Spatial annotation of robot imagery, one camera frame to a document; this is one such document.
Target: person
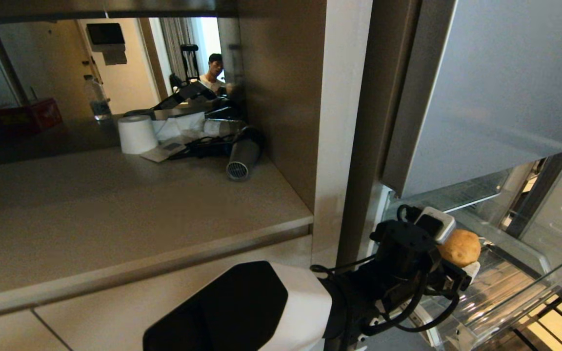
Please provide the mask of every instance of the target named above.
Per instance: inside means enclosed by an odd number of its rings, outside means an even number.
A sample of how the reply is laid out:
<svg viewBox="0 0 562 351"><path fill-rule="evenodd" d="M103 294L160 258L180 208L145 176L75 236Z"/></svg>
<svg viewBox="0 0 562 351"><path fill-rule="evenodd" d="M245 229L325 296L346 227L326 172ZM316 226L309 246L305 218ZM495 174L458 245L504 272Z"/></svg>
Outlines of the person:
<svg viewBox="0 0 562 351"><path fill-rule="evenodd" d="M225 84L218 80L218 76L221 75L223 70L222 66L222 55L221 54L211 54L208 60L209 69L207 73L203 74L199 79L201 83L208 87L211 91L216 93L220 92L222 87L225 87Z"/></svg>

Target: beige countertop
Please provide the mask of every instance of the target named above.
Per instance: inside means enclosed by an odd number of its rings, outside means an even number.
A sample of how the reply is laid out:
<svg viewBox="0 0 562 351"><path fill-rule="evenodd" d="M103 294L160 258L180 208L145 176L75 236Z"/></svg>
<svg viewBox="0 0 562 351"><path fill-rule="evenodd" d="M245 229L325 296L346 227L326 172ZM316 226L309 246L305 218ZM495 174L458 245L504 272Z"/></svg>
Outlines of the beige countertop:
<svg viewBox="0 0 562 351"><path fill-rule="evenodd" d="M313 215L263 157L154 164L119 148L0 166L0 311L306 234Z"/></svg>

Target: toilet paper roll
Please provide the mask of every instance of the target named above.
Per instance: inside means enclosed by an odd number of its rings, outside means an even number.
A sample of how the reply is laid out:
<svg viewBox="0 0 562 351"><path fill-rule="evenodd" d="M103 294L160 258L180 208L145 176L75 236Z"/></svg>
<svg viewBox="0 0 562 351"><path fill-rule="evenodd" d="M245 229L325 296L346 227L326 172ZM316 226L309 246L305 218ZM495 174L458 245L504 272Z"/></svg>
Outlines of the toilet paper roll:
<svg viewBox="0 0 562 351"><path fill-rule="evenodd" d="M120 149L123 154L142 154L158 146L149 116L119 119Z"/></svg>

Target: white cabinet door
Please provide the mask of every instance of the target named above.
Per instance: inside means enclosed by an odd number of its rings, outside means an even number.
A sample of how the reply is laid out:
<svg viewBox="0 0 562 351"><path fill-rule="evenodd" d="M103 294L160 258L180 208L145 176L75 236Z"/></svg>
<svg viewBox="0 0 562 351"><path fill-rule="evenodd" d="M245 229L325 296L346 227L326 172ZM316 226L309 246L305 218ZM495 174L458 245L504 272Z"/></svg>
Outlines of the white cabinet door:
<svg viewBox="0 0 562 351"><path fill-rule="evenodd" d="M67 351L30 311L0 316L0 351Z"/></svg>
<svg viewBox="0 0 562 351"><path fill-rule="evenodd" d="M308 267L311 247L310 235L295 238L35 311L75 351L141 351L147 328L223 271L252 260Z"/></svg>

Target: plastic bottle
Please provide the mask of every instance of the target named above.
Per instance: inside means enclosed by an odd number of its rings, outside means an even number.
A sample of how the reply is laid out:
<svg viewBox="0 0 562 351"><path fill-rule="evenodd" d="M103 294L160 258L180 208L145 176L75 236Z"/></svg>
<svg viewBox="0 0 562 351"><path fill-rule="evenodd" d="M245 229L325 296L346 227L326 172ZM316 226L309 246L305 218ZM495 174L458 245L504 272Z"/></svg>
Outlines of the plastic bottle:
<svg viewBox="0 0 562 351"><path fill-rule="evenodd" d="M103 86L95 80L90 74L84 76L84 92L88 102L90 103L90 108L94 114L96 120L105 120L112 117L112 111L110 111L110 106L107 104L107 98L105 97L105 91L103 91Z"/></svg>

